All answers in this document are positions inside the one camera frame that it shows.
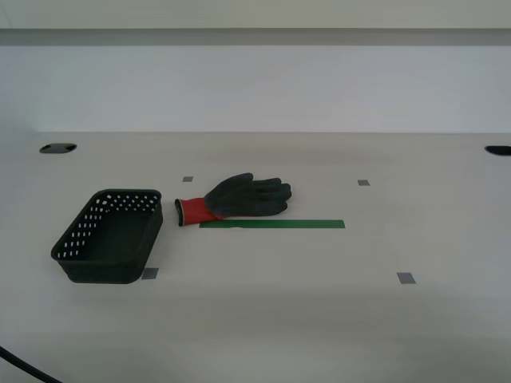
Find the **cable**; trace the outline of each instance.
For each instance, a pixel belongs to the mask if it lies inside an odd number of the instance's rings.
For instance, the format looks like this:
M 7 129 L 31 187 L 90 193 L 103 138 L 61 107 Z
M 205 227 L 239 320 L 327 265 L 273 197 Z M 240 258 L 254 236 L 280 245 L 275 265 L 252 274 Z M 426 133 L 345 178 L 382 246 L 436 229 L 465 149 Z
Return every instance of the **cable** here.
M 0 357 L 8 361 L 11 365 L 18 367 L 21 371 L 25 371 L 40 381 L 44 381 L 44 383 L 62 383 L 61 381 L 52 378 L 50 375 L 46 375 L 42 371 L 39 371 L 25 361 L 22 361 L 19 357 L 13 355 L 3 347 L 0 347 Z

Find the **work glove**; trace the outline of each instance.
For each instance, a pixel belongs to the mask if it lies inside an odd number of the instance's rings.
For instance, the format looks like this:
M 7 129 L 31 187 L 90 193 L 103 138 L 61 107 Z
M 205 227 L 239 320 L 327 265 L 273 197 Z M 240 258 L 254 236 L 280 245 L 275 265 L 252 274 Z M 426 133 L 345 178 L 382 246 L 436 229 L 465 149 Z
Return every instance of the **work glove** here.
M 291 186 L 280 178 L 254 181 L 251 173 L 222 181 L 204 198 L 176 199 L 179 226 L 227 217 L 263 217 L 287 209 Z

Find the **black basket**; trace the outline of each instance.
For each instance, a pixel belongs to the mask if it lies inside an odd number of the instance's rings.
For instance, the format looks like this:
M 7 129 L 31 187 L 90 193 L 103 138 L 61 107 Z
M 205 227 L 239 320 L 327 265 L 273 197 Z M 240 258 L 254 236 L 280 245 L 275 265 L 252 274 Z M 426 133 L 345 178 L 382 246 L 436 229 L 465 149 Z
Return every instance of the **black basket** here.
M 51 251 L 78 283 L 131 283 L 139 279 L 163 215 L 156 190 L 96 193 Z

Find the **white table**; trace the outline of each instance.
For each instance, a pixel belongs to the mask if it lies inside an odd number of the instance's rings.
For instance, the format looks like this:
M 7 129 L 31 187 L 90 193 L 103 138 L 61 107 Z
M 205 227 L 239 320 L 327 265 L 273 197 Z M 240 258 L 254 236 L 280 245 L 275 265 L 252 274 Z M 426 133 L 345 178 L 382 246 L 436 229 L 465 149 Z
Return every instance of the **white table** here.
M 34 135 L 0 163 L 0 345 L 65 383 L 508 382 L 511 159 L 487 144 L 511 135 Z M 276 219 L 347 228 L 177 226 L 175 198 L 241 172 L 291 183 Z M 162 193 L 157 279 L 74 284 L 50 258 L 105 188 Z

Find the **green tape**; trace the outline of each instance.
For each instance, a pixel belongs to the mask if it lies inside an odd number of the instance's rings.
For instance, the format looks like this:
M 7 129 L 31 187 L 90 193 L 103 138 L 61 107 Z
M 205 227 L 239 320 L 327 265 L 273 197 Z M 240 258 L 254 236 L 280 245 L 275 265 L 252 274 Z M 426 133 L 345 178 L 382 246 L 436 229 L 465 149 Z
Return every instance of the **green tape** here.
M 224 219 L 202 222 L 200 227 L 209 229 L 344 229 L 341 219 Z

